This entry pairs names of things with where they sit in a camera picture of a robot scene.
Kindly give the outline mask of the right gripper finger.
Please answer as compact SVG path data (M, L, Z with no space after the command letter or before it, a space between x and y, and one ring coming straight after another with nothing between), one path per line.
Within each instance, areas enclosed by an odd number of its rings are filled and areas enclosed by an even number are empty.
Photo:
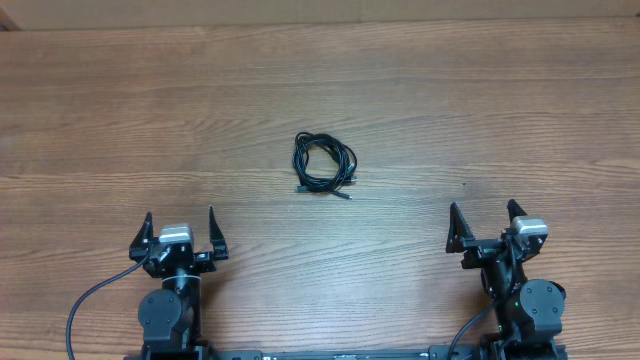
M523 210L523 208L516 202L515 199L510 199L507 202L507 210L509 215L509 221L513 222L516 218L527 216L527 213Z
M449 208L449 230L445 251L447 253L462 253L472 242L475 236L456 202Z

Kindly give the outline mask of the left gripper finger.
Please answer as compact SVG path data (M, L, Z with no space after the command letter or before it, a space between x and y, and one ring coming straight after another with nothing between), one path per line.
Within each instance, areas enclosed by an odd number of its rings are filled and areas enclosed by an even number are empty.
M132 261L141 261L148 253L149 244L153 241L153 218L148 212L141 228L129 246L129 258Z
M213 260L227 260L229 250L224 235L216 222L213 206L208 208L209 241L212 245Z

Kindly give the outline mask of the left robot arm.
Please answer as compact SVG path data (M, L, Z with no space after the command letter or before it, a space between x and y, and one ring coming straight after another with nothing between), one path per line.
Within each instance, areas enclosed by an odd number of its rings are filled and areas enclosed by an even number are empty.
M148 293L138 308L143 328L142 359L216 359L216 351L202 338L202 275L216 270L229 258L229 250L214 215L208 209L208 251L194 249L195 237L188 224L164 227L154 234L147 213L129 246L129 258L161 287Z

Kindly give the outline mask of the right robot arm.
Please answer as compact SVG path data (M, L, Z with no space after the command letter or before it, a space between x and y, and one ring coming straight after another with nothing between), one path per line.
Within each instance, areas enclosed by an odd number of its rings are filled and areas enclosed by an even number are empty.
M459 206L449 208L448 253L461 253L461 267L478 269L490 304L468 320L448 346L448 359L566 359L566 348L555 343L562 332L566 291L558 283L529 279L524 263L537 256L549 230L540 217L530 216L513 199L506 208L509 226L497 238L478 239ZM498 331L476 345L461 345L463 335L490 313Z

